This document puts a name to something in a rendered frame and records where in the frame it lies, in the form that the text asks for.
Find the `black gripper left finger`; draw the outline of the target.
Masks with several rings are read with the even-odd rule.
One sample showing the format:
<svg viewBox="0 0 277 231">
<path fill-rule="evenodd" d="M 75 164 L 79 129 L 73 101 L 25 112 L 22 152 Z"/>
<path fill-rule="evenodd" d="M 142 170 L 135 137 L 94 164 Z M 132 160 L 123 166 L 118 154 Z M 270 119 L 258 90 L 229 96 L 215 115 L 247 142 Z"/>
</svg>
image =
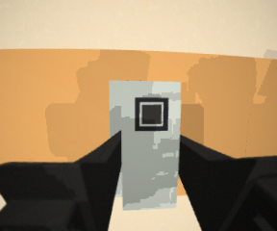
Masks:
<svg viewBox="0 0 277 231">
<path fill-rule="evenodd" d="M 121 130 L 75 162 L 0 164 L 0 194 L 11 199 L 77 201 L 88 231 L 109 231 L 121 169 Z"/>
</svg>

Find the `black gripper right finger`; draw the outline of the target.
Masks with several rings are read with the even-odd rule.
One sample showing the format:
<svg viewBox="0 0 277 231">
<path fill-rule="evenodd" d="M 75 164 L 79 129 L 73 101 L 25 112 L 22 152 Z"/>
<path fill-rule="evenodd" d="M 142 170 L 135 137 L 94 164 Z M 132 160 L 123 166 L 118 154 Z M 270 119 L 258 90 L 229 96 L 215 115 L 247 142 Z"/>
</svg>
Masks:
<svg viewBox="0 0 277 231">
<path fill-rule="evenodd" d="M 254 183 L 277 178 L 277 156 L 234 158 L 180 135 L 178 175 L 201 231 L 225 231 Z"/>
</svg>

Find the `orange flat panel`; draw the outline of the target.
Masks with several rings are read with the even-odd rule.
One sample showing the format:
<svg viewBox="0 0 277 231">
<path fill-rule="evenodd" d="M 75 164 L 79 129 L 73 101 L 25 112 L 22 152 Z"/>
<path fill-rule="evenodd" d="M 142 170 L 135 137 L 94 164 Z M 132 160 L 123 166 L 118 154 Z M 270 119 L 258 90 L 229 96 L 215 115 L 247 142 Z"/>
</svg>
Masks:
<svg viewBox="0 0 277 231">
<path fill-rule="evenodd" d="M 277 60 L 118 49 L 0 49 L 0 164 L 75 162 L 110 138 L 109 80 L 181 85 L 180 135 L 277 156 Z"/>
</svg>

